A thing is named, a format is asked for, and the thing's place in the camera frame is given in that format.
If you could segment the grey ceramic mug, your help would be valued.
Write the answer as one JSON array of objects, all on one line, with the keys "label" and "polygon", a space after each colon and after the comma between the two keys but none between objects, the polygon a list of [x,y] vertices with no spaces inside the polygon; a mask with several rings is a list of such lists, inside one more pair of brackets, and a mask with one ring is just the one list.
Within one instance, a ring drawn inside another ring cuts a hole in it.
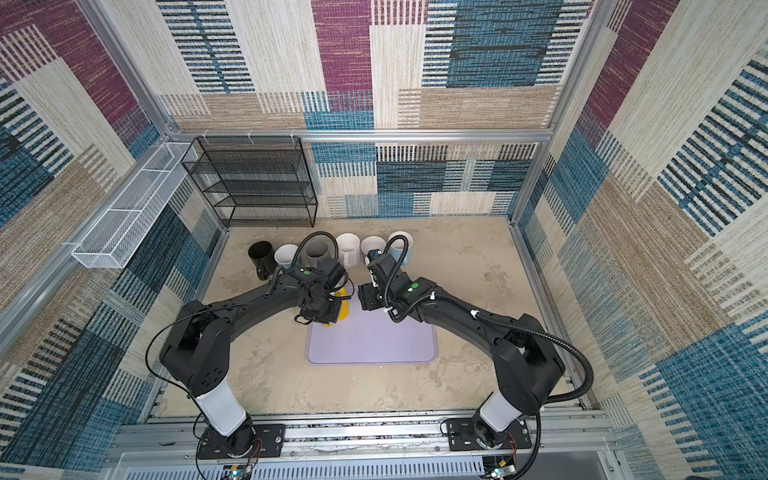
[{"label": "grey ceramic mug", "polygon": [[325,259],[332,257],[332,246],[325,240],[310,240],[303,250],[303,263],[310,268],[317,268]]}]

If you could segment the yellow round mug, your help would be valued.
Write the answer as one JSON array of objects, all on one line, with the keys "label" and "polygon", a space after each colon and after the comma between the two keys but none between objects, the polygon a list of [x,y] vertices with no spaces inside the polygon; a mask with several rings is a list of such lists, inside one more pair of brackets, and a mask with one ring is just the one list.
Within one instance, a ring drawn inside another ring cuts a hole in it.
[{"label": "yellow round mug", "polygon": [[[342,287],[339,291],[334,293],[334,296],[335,297],[339,297],[339,298],[341,298],[341,297],[345,297],[346,298],[348,296],[346,288]],[[339,321],[343,321],[344,319],[346,319],[348,317],[349,313],[350,313],[350,301],[346,298],[345,300],[341,301],[340,310],[339,310],[337,319],[335,321],[333,321],[333,322],[326,323],[325,327],[330,328],[333,325],[335,325],[336,323],[338,323]]]}]

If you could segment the blue floral dotted mug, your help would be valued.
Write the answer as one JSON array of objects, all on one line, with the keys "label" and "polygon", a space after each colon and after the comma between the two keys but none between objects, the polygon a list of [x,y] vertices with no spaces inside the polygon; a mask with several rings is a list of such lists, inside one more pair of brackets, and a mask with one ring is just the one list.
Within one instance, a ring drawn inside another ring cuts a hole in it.
[{"label": "blue floral dotted mug", "polygon": [[281,245],[274,252],[274,260],[278,266],[282,267],[283,269],[289,269],[293,263],[293,259],[297,251],[298,246],[295,244]]}]

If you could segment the light blue plain mug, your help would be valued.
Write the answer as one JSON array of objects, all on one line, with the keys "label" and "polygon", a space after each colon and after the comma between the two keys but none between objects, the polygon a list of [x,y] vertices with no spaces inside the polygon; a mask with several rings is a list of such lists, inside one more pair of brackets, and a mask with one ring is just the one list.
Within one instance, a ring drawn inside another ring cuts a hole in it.
[{"label": "light blue plain mug", "polygon": [[410,233],[406,231],[395,231],[393,232],[389,238],[388,238],[388,244],[389,244],[389,250],[388,253],[395,259],[399,260],[404,252],[404,242],[402,239],[399,239],[399,236],[402,236],[407,239],[408,241],[408,251],[405,254],[405,257],[403,259],[402,265],[406,266],[408,264],[408,261],[410,259],[414,240]]}]

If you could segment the lavender ceramic mug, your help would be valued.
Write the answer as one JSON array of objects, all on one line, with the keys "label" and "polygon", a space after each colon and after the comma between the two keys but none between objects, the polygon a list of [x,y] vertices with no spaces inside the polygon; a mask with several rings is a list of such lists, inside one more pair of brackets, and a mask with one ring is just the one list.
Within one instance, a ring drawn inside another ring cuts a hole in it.
[{"label": "lavender ceramic mug", "polygon": [[368,236],[361,241],[360,248],[365,264],[370,262],[369,253],[371,251],[382,252],[386,246],[386,241],[379,236]]}]

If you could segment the lavender plastic tray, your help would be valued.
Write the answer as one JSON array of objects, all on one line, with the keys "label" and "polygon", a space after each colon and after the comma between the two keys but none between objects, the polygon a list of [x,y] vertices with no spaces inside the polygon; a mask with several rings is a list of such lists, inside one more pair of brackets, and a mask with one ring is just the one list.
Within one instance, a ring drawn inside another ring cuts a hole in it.
[{"label": "lavender plastic tray", "polygon": [[313,323],[306,359],[313,365],[424,364],[437,357],[435,328],[413,319],[394,323],[386,311],[350,301],[346,319],[330,328]]}]

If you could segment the white ceramic mug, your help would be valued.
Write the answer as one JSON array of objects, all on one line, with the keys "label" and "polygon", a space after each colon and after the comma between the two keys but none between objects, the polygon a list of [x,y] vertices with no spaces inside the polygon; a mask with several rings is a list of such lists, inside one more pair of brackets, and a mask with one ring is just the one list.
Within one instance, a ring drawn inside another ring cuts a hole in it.
[{"label": "white ceramic mug", "polygon": [[353,233],[343,233],[336,238],[339,247],[339,261],[346,270],[351,270],[361,262],[362,251],[360,238]]}]

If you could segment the black ceramic mug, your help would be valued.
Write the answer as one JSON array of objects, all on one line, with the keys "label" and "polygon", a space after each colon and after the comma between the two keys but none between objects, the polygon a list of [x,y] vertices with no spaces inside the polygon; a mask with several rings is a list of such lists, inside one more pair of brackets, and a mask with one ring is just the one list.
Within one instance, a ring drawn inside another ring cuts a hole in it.
[{"label": "black ceramic mug", "polygon": [[278,264],[275,261],[274,252],[272,243],[265,240],[253,243],[248,248],[248,256],[254,264],[260,280],[268,280],[277,269]]}]

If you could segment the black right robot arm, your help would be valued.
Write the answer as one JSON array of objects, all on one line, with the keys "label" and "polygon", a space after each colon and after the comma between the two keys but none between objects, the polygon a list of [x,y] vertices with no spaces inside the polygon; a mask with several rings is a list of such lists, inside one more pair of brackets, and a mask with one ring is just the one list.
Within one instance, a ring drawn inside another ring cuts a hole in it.
[{"label": "black right robot arm", "polygon": [[559,339],[535,317],[494,314],[448,293],[437,283],[411,279],[391,254],[373,250],[366,256],[371,282],[361,286],[362,308],[382,309],[399,323],[413,319],[444,329],[483,351],[492,360],[496,387],[475,411],[478,444],[495,449],[507,441],[509,427],[537,415],[562,398],[553,393],[565,373],[556,350]]}]

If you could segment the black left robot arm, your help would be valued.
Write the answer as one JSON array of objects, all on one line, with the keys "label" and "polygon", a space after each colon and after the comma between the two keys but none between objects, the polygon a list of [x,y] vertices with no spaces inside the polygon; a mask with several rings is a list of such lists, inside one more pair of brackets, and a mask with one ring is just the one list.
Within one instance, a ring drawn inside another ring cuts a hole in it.
[{"label": "black left robot arm", "polygon": [[335,292],[346,279],[344,267],[326,258],[317,267],[279,268],[269,283],[229,300],[192,301],[182,308],[159,360],[206,417],[208,445],[231,458],[249,456],[257,445],[252,419],[229,385],[231,343],[294,307],[309,322],[335,322],[342,306]]}]

